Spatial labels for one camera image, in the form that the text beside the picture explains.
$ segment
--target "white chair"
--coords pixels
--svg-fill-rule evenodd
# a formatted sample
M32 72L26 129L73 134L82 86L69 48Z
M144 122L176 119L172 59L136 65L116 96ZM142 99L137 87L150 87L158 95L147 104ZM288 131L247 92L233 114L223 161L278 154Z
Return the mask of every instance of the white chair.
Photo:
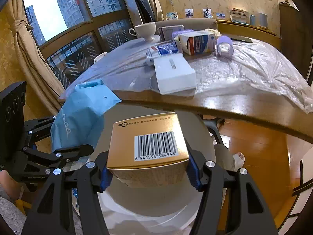
M105 55L107 55L108 53L107 52L103 52L102 54L100 54L99 56L97 56L95 59L94 59L94 63L98 62L99 60L101 60Z

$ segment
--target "chair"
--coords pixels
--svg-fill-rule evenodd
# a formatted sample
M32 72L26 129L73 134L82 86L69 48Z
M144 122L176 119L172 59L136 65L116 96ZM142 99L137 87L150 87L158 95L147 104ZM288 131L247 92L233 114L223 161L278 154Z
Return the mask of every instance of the chair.
M158 28L163 26L183 25L185 29L204 30L206 28L218 29L217 21L213 18L181 18L156 22L156 32L159 34Z
M103 52L101 53L99 56L95 57L94 59L94 63L98 62L99 60L101 60L105 55L107 55L107 52Z
M203 116L201 116L203 123L208 128L208 131L213 134L213 137L217 144L224 144L221 134L219 133L218 125L224 125L225 124L225 118L213 118L213 119L203 119Z

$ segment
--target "blue label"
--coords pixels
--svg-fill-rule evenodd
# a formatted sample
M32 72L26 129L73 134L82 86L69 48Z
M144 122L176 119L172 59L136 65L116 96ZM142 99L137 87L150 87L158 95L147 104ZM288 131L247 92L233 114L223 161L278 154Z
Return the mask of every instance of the blue label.
M175 54L178 53L178 48L176 47L175 42L166 43L163 45L157 46L160 55L166 55L166 54Z
M193 46L195 54L201 54L205 51L207 43L209 41L208 35L195 36L193 38Z

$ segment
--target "white teacup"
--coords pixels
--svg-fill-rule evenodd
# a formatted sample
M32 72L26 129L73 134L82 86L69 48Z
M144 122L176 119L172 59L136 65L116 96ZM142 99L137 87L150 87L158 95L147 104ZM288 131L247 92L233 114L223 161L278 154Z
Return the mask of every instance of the white teacup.
M135 26L134 28L131 28L128 30L129 34L136 36L138 38L144 38L146 41L152 40L153 35L156 32L156 23L155 22L150 22L150 23L145 23L141 24L138 26Z

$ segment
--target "barcode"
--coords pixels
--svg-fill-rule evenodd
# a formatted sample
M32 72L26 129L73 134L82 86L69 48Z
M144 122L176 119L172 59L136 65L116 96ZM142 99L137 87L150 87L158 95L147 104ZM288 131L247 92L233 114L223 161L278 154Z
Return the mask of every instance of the barcode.
M160 132L135 136L135 161L178 155L174 132Z

